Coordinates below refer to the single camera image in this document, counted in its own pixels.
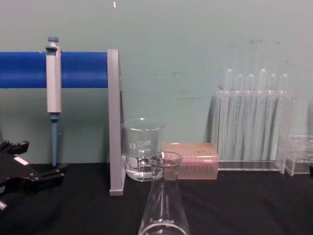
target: micropipette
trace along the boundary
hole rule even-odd
[[[257,107],[256,107],[256,121],[254,125],[253,131],[253,146],[252,146],[252,157],[253,160],[260,160],[262,157],[262,120],[263,120],[263,113],[265,108],[265,100],[264,100],[264,91],[266,88],[266,77],[267,71],[266,69],[261,69],[259,72],[259,80],[258,80],[258,99],[257,99]]]
[[[50,46],[46,47],[46,86],[47,111],[52,122],[52,165],[57,162],[58,126],[61,112],[61,49],[57,37],[48,37]]]

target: glassware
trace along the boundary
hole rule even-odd
[[[138,235],[190,235],[177,180],[181,162],[173,152],[149,157],[152,186]]]
[[[138,118],[122,124],[126,138],[126,173],[137,181],[152,178],[148,156],[162,150],[165,123],[152,118]]]

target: erlenmeyer flask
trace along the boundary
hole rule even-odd
[[[190,235],[177,180],[181,161],[173,152],[149,157],[152,186],[138,235]]]

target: gray stand frame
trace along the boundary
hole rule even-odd
[[[121,124],[124,122],[122,81],[119,52],[108,50],[108,100],[110,133],[110,196],[123,195],[125,183],[125,138]]]

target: test tube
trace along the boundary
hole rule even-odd
[[[246,144],[247,139],[247,130],[249,129],[249,114],[250,114],[250,103],[251,103],[251,93],[253,90],[253,74],[249,74],[244,80],[244,91],[246,94],[246,107],[245,107],[245,119],[244,119],[244,145]]]
[[[252,145],[252,157],[254,160],[260,160],[262,157],[261,151],[262,151],[262,114],[265,109],[265,99],[264,99],[264,93],[266,88],[266,77],[267,77],[267,71],[266,69],[261,69],[259,72],[259,80],[258,80],[258,95],[257,95],[257,106],[256,106],[256,121],[254,125],[254,131],[253,131],[253,145]]]
[[[281,114],[283,111],[283,103],[284,103],[284,97],[285,93],[287,91],[287,84],[288,84],[288,75],[283,74],[276,80],[275,89],[277,91],[280,91],[278,96],[278,103],[277,103],[277,111],[274,118],[274,131],[273,131],[273,143],[270,150],[269,158],[270,160],[275,160],[275,155],[277,151],[277,143],[278,143],[278,133],[279,128],[281,124]]]
[[[221,126],[220,126],[220,136],[219,136],[219,155],[221,159],[224,159],[225,155],[225,145],[226,145],[226,135],[227,135],[227,120],[228,120],[228,102],[229,102],[229,92],[232,85],[232,69],[227,69],[226,77],[224,82],[224,93],[221,97]]]
[[[238,118],[239,118],[239,102],[241,97],[241,91],[243,88],[243,75],[239,74],[235,80],[235,111],[234,111],[234,130],[233,130],[233,144],[235,144],[237,129],[238,129]]]
[[[264,148],[263,148],[263,153],[262,153],[262,160],[268,160],[269,159],[269,145],[270,145],[270,130],[271,130],[271,126],[272,126],[272,117],[273,117],[273,113],[274,113],[274,96],[275,96],[275,84],[276,84],[276,80],[277,80],[277,76],[272,73],[269,77],[268,77],[268,81],[267,81],[267,107],[266,107],[266,117],[265,117],[265,134],[264,134]]]

